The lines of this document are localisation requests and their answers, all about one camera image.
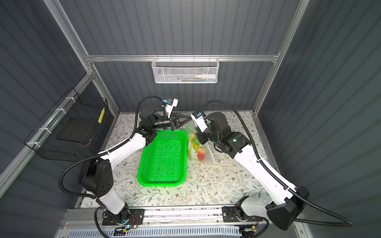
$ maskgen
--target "floral tablecloth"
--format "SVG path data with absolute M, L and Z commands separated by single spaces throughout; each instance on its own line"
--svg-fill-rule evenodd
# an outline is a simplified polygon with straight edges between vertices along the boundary
M 251 131 L 258 152 L 267 160 L 258 132 L 250 112 L 239 112 Z M 223 112 L 232 131 L 246 135 L 234 112 Z M 112 131 L 107 147 L 127 138 L 134 126 L 134 114 L 120 114 Z M 185 181 L 177 187 L 144 187 L 137 181 L 137 173 L 143 149 L 123 160 L 113 171 L 113 188 L 129 206 L 177 206 L 233 204 L 242 196 L 269 197 L 262 185 L 227 154 L 218 153 L 209 142 L 215 165 L 204 165 L 187 158 Z M 90 198 L 84 198 L 81 207 L 93 208 L 99 205 Z

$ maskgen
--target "gray wall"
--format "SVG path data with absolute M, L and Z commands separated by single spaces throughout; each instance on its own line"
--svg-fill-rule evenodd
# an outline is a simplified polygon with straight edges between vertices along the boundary
M 354 222 L 310 225 L 314 237 L 379 236 L 380 9 L 380 1 L 312 1 L 259 112 L 282 174 Z
M 42 1 L 0 1 L 0 172 L 85 75 Z
M 43 1 L 0 0 L 0 171 L 58 99 L 85 75 Z M 0 237 L 53 237 L 76 198 L 59 191 L 68 162 L 34 156 L 0 198 Z M 65 185 L 80 191 L 75 173 Z
M 61 4 L 89 54 L 276 54 L 297 0 L 65 0 Z M 95 63 L 120 111 L 151 94 L 179 110 L 209 99 L 252 109 L 271 63 L 222 62 L 216 84 L 154 82 L 150 63 Z M 211 104 L 210 109 L 225 109 Z

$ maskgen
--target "black mounting plate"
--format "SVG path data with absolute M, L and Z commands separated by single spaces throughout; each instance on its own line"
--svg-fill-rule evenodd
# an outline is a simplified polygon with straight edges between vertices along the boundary
M 129 209 L 129 214 L 130 217 L 135 216 L 138 218 L 138 225 L 143 224 L 144 209 Z M 109 215 L 106 218 L 103 218 L 102 225 L 118 225 L 117 222 L 118 221 L 116 221 L 113 216 Z
M 223 215 L 224 222 L 254 222 L 255 223 L 255 222 L 263 220 L 261 217 L 256 217 L 256 216 L 250 216 L 247 218 L 247 220 L 240 220 L 238 219 L 235 213 L 235 207 L 233 206 L 222 207 L 222 215 Z

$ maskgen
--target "plastic bag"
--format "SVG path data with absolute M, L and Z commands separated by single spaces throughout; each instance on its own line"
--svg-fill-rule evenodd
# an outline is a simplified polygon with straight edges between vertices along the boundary
M 186 133 L 188 135 L 188 156 L 191 159 L 198 160 L 200 163 L 214 165 L 214 156 L 208 143 L 200 144 L 196 137 L 196 125 L 193 121 L 188 122 Z

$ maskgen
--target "red apple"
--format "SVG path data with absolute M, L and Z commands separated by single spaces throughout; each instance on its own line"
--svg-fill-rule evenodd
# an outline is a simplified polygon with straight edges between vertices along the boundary
M 197 157 L 199 158 L 199 160 L 204 160 L 205 159 L 204 150 L 202 148 L 199 148 L 197 150 Z

